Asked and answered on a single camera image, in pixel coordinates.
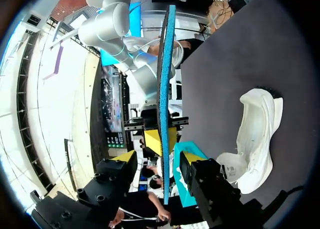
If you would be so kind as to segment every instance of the shoe tongue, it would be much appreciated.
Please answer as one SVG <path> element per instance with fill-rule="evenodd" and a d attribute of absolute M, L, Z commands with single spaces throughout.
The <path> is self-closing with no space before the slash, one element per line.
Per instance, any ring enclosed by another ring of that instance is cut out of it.
<path fill-rule="evenodd" d="M 229 183 L 234 183 L 248 170 L 245 158 L 238 154 L 225 152 L 216 161 L 221 165 L 220 172 Z"/>

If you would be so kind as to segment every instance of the dark gray table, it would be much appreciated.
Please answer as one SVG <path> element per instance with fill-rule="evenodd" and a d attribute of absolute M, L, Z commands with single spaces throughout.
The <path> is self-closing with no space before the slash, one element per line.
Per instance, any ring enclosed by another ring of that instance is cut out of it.
<path fill-rule="evenodd" d="M 317 69 L 308 45 L 277 0 L 253 0 L 203 43 L 181 66 L 182 141 L 194 141 L 209 157 L 236 153 L 242 120 L 239 98 L 255 86 L 283 96 L 283 116 L 270 152 L 273 170 L 252 198 L 268 205 L 280 192 L 305 185 L 319 145 Z M 266 227 L 286 215 L 301 192 L 291 195 Z"/>

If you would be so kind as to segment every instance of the hand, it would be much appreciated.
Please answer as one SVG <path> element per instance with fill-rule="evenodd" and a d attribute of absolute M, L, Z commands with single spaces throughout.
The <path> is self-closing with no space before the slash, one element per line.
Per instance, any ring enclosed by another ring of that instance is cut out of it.
<path fill-rule="evenodd" d="M 180 44 L 183 48 L 188 48 L 188 49 L 191 49 L 191 44 L 190 42 L 186 41 L 186 40 L 181 40 L 180 41 Z"/>
<path fill-rule="evenodd" d="M 164 208 L 158 211 L 158 217 L 160 218 L 161 221 L 164 221 L 164 220 L 167 220 L 168 222 L 171 221 L 171 213 L 165 210 Z"/>

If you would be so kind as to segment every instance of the yellow component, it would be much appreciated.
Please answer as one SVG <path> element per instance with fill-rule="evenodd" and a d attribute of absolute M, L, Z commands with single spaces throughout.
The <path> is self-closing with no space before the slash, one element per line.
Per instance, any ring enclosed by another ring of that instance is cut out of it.
<path fill-rule="evenodd" d="M 135 150 L 131 150 L 127 153 L 124 153 L 122 155 L 119 155 L 115 158 L 112 158 L 111 160 L 119 160 L 119 161 L 122 161 L 122 162 L 128 162 L 130 160 L 130 158 L 132 157 L 133 153 L 135 153 L 136 151 Z"/>
<path fill-rule="evenodd" d="M 182 151 L 183 152 L 183 154 L 184 154 L 184 156 L 185 156 L 185 158 L 188 160 L 188 162 L 189 162 L 189 164 L 191 165 L 191 163 L 192 162 L 196 162 L 196 161 L 205 161 L 205 160 L 207 160 L 207 159 L 205 159 L 205 158 L 202 158 L 202 157 L 200 157 L 200 156 L 198 156 L 198 155 L 195 155 L 195 154 L 192 154 L 192 153 L 190 153 L 190 152 L 186 152 L 186 151 Z"/>
<path fill-rule="evenodd" d="M 177 128 L 170 127 L 169 128 L 169 153 L 171 153 L 174 149 L 174 146 L 177 142 Z M 161 141 L 158 130 L 145 130 L 144 131 L 144 141 L 145 145 L 149 147 L 152 151 L 158 154 L 160 157 L 161 153 Z"/>

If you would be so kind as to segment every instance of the light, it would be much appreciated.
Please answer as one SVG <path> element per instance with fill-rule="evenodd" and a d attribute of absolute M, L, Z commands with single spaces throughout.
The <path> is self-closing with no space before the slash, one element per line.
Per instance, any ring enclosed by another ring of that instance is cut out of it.
<path fill-rule="evenodd" d="M 74 19 L 73 22 L 70 23 L 70 26 L 72 26 L 74 29 L 78 29 L 86 20 L 87 18 L 85 17 L 85 15 L 81 14 L 76 19 Z"/>

